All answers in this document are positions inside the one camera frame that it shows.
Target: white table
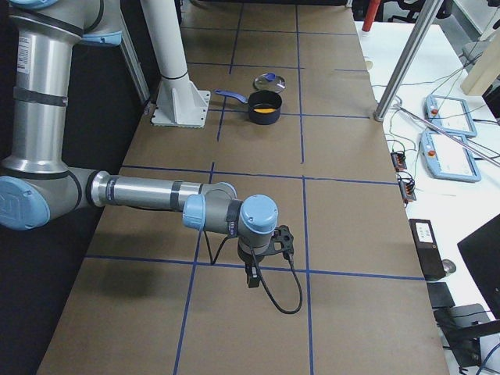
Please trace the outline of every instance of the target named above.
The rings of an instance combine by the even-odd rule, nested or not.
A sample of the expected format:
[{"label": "white table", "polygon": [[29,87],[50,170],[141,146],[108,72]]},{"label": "white table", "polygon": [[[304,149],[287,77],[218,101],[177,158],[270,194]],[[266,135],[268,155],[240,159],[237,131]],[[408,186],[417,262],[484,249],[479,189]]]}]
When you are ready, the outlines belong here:
[{"label": "white table", "polygon": [[[373,67],[369,70],[373,92],[380,100],[386,85],[401,55],[402,49],[411,33],[413,25],[402,23],[374,23],[369,33],[361,31],[362,23],[356,23],[359,40],[364,56],[371,60]],[[448,76],[463,65],[452,46],[449,44],[441,28],[433,25],[423,41],[404,84],[434,81]],[[482,97],[465,96],[460,84],[466,77],[466,71],[457,73],[435,94],[464,98],[470,109],[484,104]],[[402,106],[418,116],[423,117],[424,99],[444,80],[433,84],[417,84],[401,86],[398,97]],[[384,119],[384,130],[388,134],[394,111],[390,111]],[[472,112],[474,119],[495,120],[487,106]],[[473,140],[494,150],[500,149],[500,127],[488,123],[476,123],[478,135]],[[392,119],[391,131],[403,135],[417,144],[424,126],[411,121],[405,114],[399,112]],[[413,148],[411,141],[396,137],[407,149]],[[416,201],[410,202],[406,208],[409,219],[428,219],[432,222],[434,233],[443,259],[452,260],[457,271],[442,279],[446,281],[457,306],[480,303],[486,310],[488,305],[477,289],[462,257],[457,243],[474,232],[487,221],[500,213],[500,168],[489,162],[479,161],[482,180],[477,183],[455,182],[434,179],[428,173],[422,155],[416,157],[416,152],[406,153],[408,171],[416,180]],[[446,351],[450,374],[458,374],[455,358]]]}]

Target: table surface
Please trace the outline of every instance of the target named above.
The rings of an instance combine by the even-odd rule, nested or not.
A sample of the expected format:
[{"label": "table surface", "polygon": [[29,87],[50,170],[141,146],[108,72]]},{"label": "table surface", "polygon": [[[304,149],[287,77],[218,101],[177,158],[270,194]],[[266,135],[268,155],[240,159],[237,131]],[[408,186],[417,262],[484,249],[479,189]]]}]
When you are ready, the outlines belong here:
[{"label": "table surface", "polygon": [[[402,49],[411,33],[413,25],[402,23],[375,23],[369,33],[361,30],[362,23],[356,23],[359,40],[365,57],[373,63],[370,69],[370,80],[373,92],[379,100],[401,55]],[[447,77],[463,67],[452,46],[438,25],[431,26],[420,50],[417,52],[408,73],[398,91],[402,106],[418,116],[423,117],[424,99],[445,79],[435,83],[440,77]],[[456,75],[436,90],[436,95],[464,98],[474,119],[495,120],[482,97],[466,96],[460,84],[466,77],[466,71],[460,70]],[[413,148],[413,142],[420,140],[424,127],[411,121],[406,115],[391,110],[384,119],[384,131],[390,130],[397,135],[409,138],[387,136],[387,139],[398,139],[407,149]],[[489,123],[476,122],[478,135],[473,140],[494,150],[499,150],[500,127]],[[456,264],[457,271],[445,279],[457,306],[480,303],[489,310],[483,296],[477,289],[470,273],[459,253],[457,243],[487,221],[500,213],[500,200],[495,198],[500,193],[500,168],[489,162],[479,161],[477,165],[482,179],[477,183],[466,183],[449,180],[438,180],[430,176],[423,163],[422,155],[407,152],[408,171],[416,180],[416,201],[410,202],[406,208],[409,219],[428,219],[432,222],[436,242],[442,259],[450,259]],[[447,352],[450,373],[458,374],[451,353]]]},{"label": "table surface", "polygon": [[[105,209],[40,375],[447,373],[408,220],[352,21],[344,7],[184,2],[200,89],[248,94],[287,81],[269,127],[213,97],[205,128],[144,116],[122,174],[232,183],[276,200],[304,291],[284,316],[247,289],[230,241],[208,264],[175,212]],[[221,236],[210,235],[213,244]],[[262,263],[279,302],[298,300],[284,260]]]}]

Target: black device with label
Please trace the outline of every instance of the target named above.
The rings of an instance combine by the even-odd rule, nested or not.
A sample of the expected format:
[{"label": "black device with label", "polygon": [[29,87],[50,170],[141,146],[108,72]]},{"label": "black device with label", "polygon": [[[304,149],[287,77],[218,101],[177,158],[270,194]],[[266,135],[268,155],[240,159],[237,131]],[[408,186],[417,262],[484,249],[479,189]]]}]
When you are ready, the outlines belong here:
[{"label": "black device with label", "polygon": [[438,244],[430,220],[410,219],[409,225],[425,280],[442,279],[446,276],[446,272],[439,255]]}]

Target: red object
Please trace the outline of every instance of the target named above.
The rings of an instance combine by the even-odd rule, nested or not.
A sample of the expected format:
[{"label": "red object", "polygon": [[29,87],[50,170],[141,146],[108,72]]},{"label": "red object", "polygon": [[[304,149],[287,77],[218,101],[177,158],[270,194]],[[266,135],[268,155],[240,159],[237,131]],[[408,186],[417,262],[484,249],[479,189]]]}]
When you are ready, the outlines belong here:
[{"label": "red object", "polygon": [[377,10],[380,5],[380,0],[370,0],[370,5],[368,5],[368,11],[366,12],[365,22],[362,25],[362,29],[365,32],[370,31],[372,28],[372,23],[377,15]]}]

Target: black band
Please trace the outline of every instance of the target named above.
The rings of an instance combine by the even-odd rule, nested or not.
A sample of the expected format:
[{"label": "black band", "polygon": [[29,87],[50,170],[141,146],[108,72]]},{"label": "black band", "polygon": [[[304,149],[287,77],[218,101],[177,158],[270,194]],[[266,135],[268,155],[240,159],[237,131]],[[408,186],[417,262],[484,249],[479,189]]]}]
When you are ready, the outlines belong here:
[{"label": "black band", "polygon": [[175,180],[172,183],[172,188],[171,188],[171,193],[170,193],[170,208],[173,209],[174,211],[180,211],[179,210],[179,191],[180,187],[182,186],[183,181],[181,180]]},{"label": "black band", "polygon": [[62,29],[64,31],[70,32],[71,34],[75,34],[80,38],[84,36],[84,29],[80,29],[79,27],[72,25],[71,23],[57,20],[56,18],[52,18],[50,16],[46,16],[45,14],[41,14],[32,10],[20,10],[18,8],[11,7],[10,16],[28,18],[29,20],[57,27],[58,29]]},{"label": "black band", "polygon": [[232,199],[227,207],[226,221],[227,221],[227,236],[235,238],[238,236],[238,220],[240,216],[240,208],[243,201]]},{"label": "black band", "polygon": [[67,96],[42,94],[41,92],[27,90],[26,88],[17,86],[14,87],[14,99],[20,100],[21,102],[46,104],[46,105],[53,105],[56,107],[68,106]]},{"label": "black band", "polygon": [[110,205],[117,205],[115,201],[115,185],[117,180],[117,177],[110,177],[106,185],[106,201]]},{"label": "black band", "polygon": [[184,73],[182,76],[179,76],[179,77],[170,78],[170,77],[164,76],[163,74],[162,74],[162,77],[165,78],[166,80],[179,80],[180,78],[185,77],[187,74],[188,74],[188,72],[186,71],[186,73]]},{"label": "black band", "polygon": [[60,178],[68,177],[68,174],[70,174],[69,170],[60,173],[29,173],[21,172],[19,170],[11,170],[5,167],[1,168],[0,171],[10,177],[24,178],[26,180],[58,180]]},{"label": "black band", "polygon": [[101,4],[99,4],[99,14],[97,15],[97,18],[95,19],[94,23],[89,27],[87,27],[86,29],[84,29],[85,34],[90,33],[97,27],[97,25],[101,23],[103,14],[104,14],[104,0],[101,0]]},{"label": "black band", "polygon": [[78,190],[78,199],[77,199],[77,204],[73,207],[73,209],[71,211],[74,211],[75,209],[78,208],[78,206],[80,205],[81,203],[81,199],[83,197],[83,192],[82,192],[82,188],[81,188],[81,185],[80,185],[80,181],[78,180],[77,176],[75,176],[75,174],[71,171],[69,171],[69,176],[71,177],[71,179],[74,181],[75,185],[77,186],[77,190]]},{"label": "black band", "polygon": [[99,172],[100,171],[98,170],[92,172],[88,177],[87,186],[85,186],[85,198],[87,199],[88,204],[93,206],[95,206],[95,204],[94,199],[92,199],[92,183],[94,182],[95,176],[97,176]]}]

